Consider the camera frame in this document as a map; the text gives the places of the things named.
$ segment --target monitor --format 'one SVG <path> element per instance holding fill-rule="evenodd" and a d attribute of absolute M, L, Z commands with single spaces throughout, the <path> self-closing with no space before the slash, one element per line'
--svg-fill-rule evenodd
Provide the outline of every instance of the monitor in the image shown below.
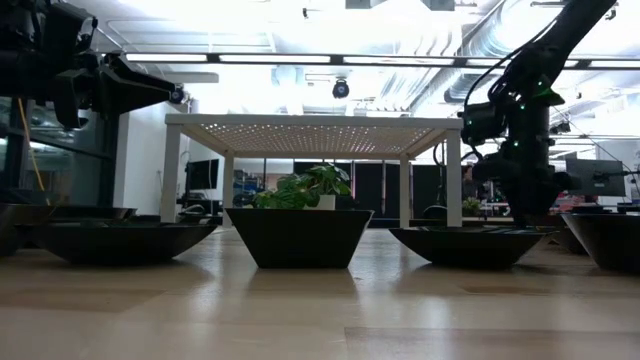
<path fill-rule="evenodd" d="M 189 190 L 208 190 L 218 187 L 219 160 L 204 160 L 187 164 Z"/>
<path fill-rule="evenodd" d="M 567 159 L 567 173 L 580 180 L 580 188 L 569 194 L 624 197 L 627 192 L 622 172 L 622 161 Z"/>

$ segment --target black planter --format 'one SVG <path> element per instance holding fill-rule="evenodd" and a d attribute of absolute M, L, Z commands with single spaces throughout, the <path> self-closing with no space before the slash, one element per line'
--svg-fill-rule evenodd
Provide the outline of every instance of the black planter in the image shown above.
<path fill-rule="evenodd" d="M 546 235 L 509 228 L 421 227 L 389 231 L 434 265 L 490 269 L 515 264 Z"/>
<path fill-rule="evenodd" d="M 260 268 L 349 266 L 373 211 L 226 209 Z"/>
<path fill-rule="evenodd" d="M 135 214 L 135 209 L 91 206 L 43 206 L 0 204 L 0 256 L 13 255 L 24 244 L 16 224 L 42 225 L 55 222 L 92 220 L 122 220 Z"/>
<path fill-rule="evenodd" d="M 142 265 L 180 255 L 216 226 L 97 222 L 17 228 L 20 236 L 73 264 Z"/>
<path fill-rule="evenodd" d="M 576 238 L 573 231 L 569 228 L 564 228 L 553 234 L 553 240 L 563 248 L 569 250 L 572 254 L 587 255 L 587 250 L 584 249 L 584 246 L 580 244 L 578 238 Z"/>
<path fill-rule="evenodd" d="M 599 267 L 640 273 L 640 216 L 562 214 L 562 218 Z"/>

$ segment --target security camera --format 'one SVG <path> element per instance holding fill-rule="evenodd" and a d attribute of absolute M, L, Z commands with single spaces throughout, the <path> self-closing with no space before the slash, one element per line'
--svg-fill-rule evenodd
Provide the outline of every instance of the security camera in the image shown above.
<path fill-rule="evenodd" d="M 189 101 L 189 93 L 184 90 L 183 85 L 177 85 L 176 89 L 171 92 L 171 97 L 169 98 L 169 102 L 181 105 Z"/>
<path fill-rule="evenodd" d="M 333 97 L 336 99 L 344 99 L 349 96 L 349 85 L 347 85 L 347 80 L 338 79 L 336 84 L 333 86 Z"/>

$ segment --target robot camera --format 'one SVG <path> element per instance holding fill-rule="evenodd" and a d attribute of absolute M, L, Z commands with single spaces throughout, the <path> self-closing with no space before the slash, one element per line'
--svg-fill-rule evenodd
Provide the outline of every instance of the robot camera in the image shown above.
<path fill-rule="evenodd" d="M 336 84 L 333 86 L 333 97 L 336 99 L 344 99 L 349 96 L 349 85 L 347 84 L 347 80 L 338 79 Z"/>

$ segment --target wooden table surface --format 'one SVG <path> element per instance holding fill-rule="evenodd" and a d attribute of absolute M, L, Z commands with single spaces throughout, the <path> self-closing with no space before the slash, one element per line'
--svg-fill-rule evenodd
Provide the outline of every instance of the wooden table surface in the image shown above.
<path fill-rule="evenodd" d="M 498 272 L 433 267 L 386 230 L 342 271 L 259 270 L 235 231 L 153 267 L 23 250 L 0 259 L 0 359 L 638 359 L 640 280 L 543 245 Z"/>

